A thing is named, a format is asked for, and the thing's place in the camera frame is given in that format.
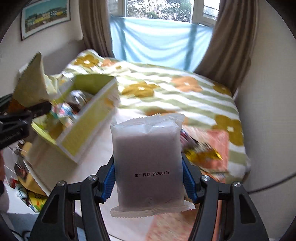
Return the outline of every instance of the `plastic bag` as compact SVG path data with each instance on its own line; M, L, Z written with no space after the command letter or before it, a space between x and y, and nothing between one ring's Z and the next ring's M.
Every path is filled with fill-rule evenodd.
M173 113L112 123L118 206L112 217L146 217L191 209L184 204L180 130Z

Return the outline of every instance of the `picture frame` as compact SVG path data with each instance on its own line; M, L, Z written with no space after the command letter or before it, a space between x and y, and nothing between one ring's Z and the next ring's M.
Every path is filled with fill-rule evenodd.
M71 20L70 0L40 0L22 10L21 38Z

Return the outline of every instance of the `blue gripper pad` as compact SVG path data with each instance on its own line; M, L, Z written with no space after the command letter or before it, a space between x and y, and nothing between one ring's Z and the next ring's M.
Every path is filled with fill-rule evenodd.
M101 198L106 202L106 200L111 196L113 187L115 184L115 168L114 163L110 167L108 174L103 182L103 194Z
M190 171L188 170L188 167L186 166L184 160L183 162L183 184L186 189L188 197L193 201L193 203L197 202L197 195L196 195L196 189L195 189L195 182L193 180L193 177L191 176Z
M186 189L187 195L193 202L196 202L197 195L196 195L196 189L195 189L195 182L184 160L182 160L182 165L183 165L183 184ZM103 194L101 197L104 200L104 202L106 202L106 200L111 196L114 185L115 185L115 168L113 163L103 182Z

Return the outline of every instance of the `bed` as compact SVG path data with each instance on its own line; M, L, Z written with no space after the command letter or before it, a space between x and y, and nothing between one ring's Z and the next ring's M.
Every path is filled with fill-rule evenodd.
M247 155L242 128L239 113L227 88L192 72L102 58L94 50L81 52L61 72L68 78L95 73L117 78L121 102L114 118L118 123L157 113L178 112L186 116L183 126L187 130L202 128L213 133L223 130L228 134L228 163L226 172L219 175L223 175L227 183L244 178ZM110 118L102 125L78 163L59 153L42 138L36 138L28 155L32 166L30 172L34 172L42 185L47 187L44 190L47 194L59 180L67 183L83 181L108 163L113 153L111 121ZM78 203L75 203L75 210L81 214ZM192 209L146 218L113 218L110 210L117 205L115 184L111 197L100 204L100 209L109 235L125 241L186 241L197 214L197 209ZM219 226L220 210L219 206L216 226ZM216 228L213 241L218 233L219 229Z
M242 180L247 173L239 113L230 91L203 76L183 70L103 58L94 50L81 52L61 74L115 76L120 92L119 109L140 115L177 112L186 116L184 125L224 130L229 135L227 183Z

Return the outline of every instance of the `open box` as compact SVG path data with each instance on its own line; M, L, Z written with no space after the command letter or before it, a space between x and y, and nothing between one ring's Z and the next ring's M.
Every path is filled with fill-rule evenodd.
M72 90L82 90L94 95L79 112L79 117L73 125L67 127L56 140L36 120L33 120L32 127L39 136L77 163L104 121L114 114L119 103L119 93L116 78L113 76L82 74L77 75L72 81L73 84L52 103L62 103Z

